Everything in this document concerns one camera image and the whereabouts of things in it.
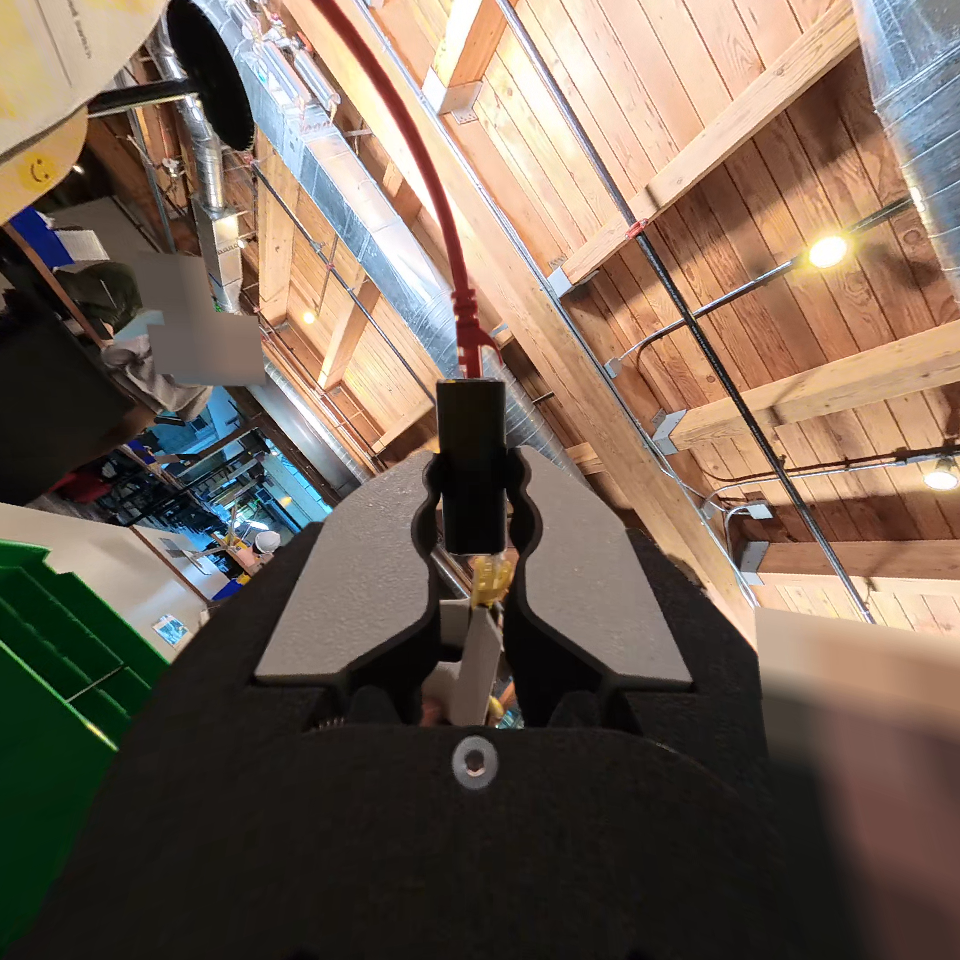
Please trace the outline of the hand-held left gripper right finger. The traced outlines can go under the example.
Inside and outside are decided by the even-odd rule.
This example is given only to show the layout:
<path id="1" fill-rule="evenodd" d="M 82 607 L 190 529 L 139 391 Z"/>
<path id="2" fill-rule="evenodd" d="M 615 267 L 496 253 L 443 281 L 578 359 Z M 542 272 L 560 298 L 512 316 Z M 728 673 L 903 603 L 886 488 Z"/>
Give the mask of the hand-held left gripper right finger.
<path id="1" fill-rule="evenodd" d="M 533 447 L 509 455 L 519 556 L 504 642 L 518 687 L 690 690 L 690 669 L 621 520 Z"/>

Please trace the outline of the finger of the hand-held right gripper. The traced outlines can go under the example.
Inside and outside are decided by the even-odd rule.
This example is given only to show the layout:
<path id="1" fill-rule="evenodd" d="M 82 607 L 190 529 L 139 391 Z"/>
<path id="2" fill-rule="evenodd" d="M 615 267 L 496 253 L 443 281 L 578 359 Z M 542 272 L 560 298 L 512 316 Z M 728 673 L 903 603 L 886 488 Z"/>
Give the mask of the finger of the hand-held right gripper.
<path id="1" fill-rule="evenodd" d="M 448 720 L 452 726 L 485 725 L 500 655 L 501 632 L 490 607 L 475 606 L 448 694 Z"/>

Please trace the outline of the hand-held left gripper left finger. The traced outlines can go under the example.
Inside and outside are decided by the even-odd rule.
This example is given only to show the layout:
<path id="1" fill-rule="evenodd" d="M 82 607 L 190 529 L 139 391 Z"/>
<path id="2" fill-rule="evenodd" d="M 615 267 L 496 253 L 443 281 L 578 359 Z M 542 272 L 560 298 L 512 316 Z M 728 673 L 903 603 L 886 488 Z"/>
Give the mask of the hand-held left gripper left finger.
<path id="1" fill-rule="evenodd" d="M 322 524 L 255 669 L 267 684 L 344 681 L 428 623 L 436 594 L 414 521 L 428 450 L 374 476 Z"/>

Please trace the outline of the black ethernet port box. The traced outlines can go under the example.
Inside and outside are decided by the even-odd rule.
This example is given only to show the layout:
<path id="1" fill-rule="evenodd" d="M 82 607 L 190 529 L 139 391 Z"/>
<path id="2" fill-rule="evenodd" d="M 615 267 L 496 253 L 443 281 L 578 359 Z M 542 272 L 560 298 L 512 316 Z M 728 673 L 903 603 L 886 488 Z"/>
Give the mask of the black ethernet port box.
<path id="1" fill-rule="evenodd" d="M 496 378 L 438 383 L 437 488 L 450 554 L 495 555 L 506 547 L 505 403 Z"/>

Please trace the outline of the green plastic bin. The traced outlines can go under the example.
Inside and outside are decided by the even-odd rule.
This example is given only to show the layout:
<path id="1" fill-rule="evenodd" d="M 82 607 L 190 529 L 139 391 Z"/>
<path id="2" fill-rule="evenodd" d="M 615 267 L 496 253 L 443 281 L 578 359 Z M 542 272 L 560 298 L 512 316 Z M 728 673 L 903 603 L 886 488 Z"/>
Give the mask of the green plastic bin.
<path id="1" fill-rule="evenodd" d="M 30 929 L 169 661 L 49 549 L 1 543 L 1 951 Z"/>

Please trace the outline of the black ceiling pipe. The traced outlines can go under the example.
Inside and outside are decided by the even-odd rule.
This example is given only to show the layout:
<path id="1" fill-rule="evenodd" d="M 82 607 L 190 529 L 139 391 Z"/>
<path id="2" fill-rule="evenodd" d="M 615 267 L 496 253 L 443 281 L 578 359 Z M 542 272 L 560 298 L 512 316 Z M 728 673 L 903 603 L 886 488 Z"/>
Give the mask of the black ceiling pipe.
<path id="1" fill-rule="evenodd" d="M 706 332 L 702 329 L 702 325 L 700 324 L 699 320 L 694 316 L 694 313 L 682 294 L 679 286 L 667 269 L 665 262 L 657 253 L 652 242 L 647 238 L 644 230 L 637 231 L 635 242 L 642 250 L 643 255 L 654 271 L 657 280 L 663 286 L 673 305 L 676 306 L 679 318 L 689 329 L 696 346 L 701 351 L 707 363 L 711 367 L 714 375 L 726 391 L 726 394 L 732 401 L 738 416 L 743 421 L 744 425 L 747 426 L 751 438 L 754 440 L 755 444 L 758 446 L 758 449 L 766 459 L 768 465 L 774 473 L 776 480 L 780 486 L 783 487 L 786 495 L 795 507 L 808 532 L 811 534 L 816 544 L 820 546 L 824 557 L 826 558 L 833 573 L 836 574 L 842 587 L 845 589 L 852 605 L 855 607 L 858 613 L 858 616 L 866 623 L 876 626 L 878 624 L 877 620 L 870 611 L 867 602 L 861 596 L 852 578 L 836 554 L 834 546 L 832 546 L 827 539 L 819 522 L 810 511 L 810 508 L 805 500 L 802 498 L 797 486 L 787 474 L 769 439 L 764 434 L 762 426 L 750 410 L 746 400 L 738 390 L 735 381 L 732 379 L 726 366 L 722 362 L 721 357 L 716 352 L 714 345 L 711 343 Z"/>

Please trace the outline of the blue storage bin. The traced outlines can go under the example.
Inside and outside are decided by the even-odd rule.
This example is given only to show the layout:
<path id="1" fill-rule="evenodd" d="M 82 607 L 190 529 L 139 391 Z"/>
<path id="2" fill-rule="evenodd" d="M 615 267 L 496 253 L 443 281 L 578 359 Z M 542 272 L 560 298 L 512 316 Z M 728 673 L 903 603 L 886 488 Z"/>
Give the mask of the blue storage bin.
<path id="1" fill-rule="evenodd" d="M 8 220 L 19 236 L 30 246 L 40 261 L 54 271 L 76 263 L 60 235 L 41 212 L 28 206 Z"/>

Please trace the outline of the instruction sheet on board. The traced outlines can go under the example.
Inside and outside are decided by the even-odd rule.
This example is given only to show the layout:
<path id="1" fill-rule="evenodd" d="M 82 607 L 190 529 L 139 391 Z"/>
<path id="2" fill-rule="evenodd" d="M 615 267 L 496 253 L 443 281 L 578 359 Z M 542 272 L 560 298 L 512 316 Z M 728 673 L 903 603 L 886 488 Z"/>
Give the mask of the instruction sheet on board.
<path id="1" fill-rule="evenodd" d="M 1 163 L 1 224 L 5 225 L 59 185 L 85 146 L 89 112 L 81 106 L 42 135 L 4 154 Z"/>

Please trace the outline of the printed instruction poster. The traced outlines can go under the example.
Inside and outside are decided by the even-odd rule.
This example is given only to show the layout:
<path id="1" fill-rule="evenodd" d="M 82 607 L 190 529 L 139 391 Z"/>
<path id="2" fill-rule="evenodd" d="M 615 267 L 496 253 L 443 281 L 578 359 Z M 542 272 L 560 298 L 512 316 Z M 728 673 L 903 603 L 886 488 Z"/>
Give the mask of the printed instruction poster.
<path id="1" fill-rule="evenodd" d="M 1 152 L 58 126 L 136 53 L 165 1 L 3 1 Z"/>

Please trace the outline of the silver ventilation duct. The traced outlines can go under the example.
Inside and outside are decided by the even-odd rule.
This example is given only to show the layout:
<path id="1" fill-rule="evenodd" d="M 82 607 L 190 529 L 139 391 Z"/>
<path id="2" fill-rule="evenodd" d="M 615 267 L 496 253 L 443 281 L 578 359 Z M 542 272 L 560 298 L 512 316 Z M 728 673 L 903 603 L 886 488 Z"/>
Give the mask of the silver ventilation duct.
<path id="1" fill-rule="evenodd" d="M 959 3 L 854 1 L 870 99 L 958 297 Z"/>
<path id="2" fill-rule="evenodd" d="M 246 28 L 228 46 L 254 122 L 442 375 L 459 373 L 452 288 L 280 52 Z"/>

